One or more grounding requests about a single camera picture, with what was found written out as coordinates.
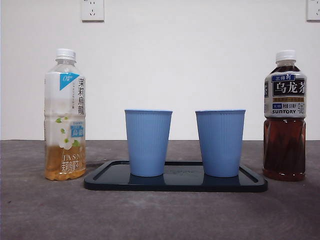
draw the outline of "gray table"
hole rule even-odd
[[[87,173],[128,159],[126,141],[87,141]],[[263,143],[241,162],[261,174]],[[268,179],[261,193],[92,191],[84,177],[44,178],[44,142],[1,141],[1,239],[319,240],[320,141],[307,142],[307,177]],[[170,141],[168,160],[199,161],[198,141]]]

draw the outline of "bottle cap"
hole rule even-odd
[[[275,62],[282,60],[297,60],[296,51],[295,50],[283,50],[279,51],[275,55]]]
[[[58,48],[56,50],[55,60],[57,59],[68,59],[68,60],[76,61],[76,52],[71,49]]]

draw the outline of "jasmine oolong tea bottle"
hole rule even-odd
[[[280,181],[306,174],[307,77],[295,62],[294,50],[278,52],[277,67],[264,80],[263,174]]]
[[[62,181],[86,171],[86,85],[73,50],[57,49],[55,60],[44,80],[44,175]]]

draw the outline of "blue cup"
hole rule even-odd
[[[172,111],[126,109],[124,112],[131,174],[139,177],[162,175]]]
[[[195,111],[205,174],[229,178],[239,173],[244,109]]]

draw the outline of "black tray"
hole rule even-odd
[[[234,177],[214,177],[204,173],[201,161],[166,161],[161,176],[130,174],[129,161],[108,161],[84,178],[89,190],[176,191],[176,192],[264,192],[265,178],[244,165]]]

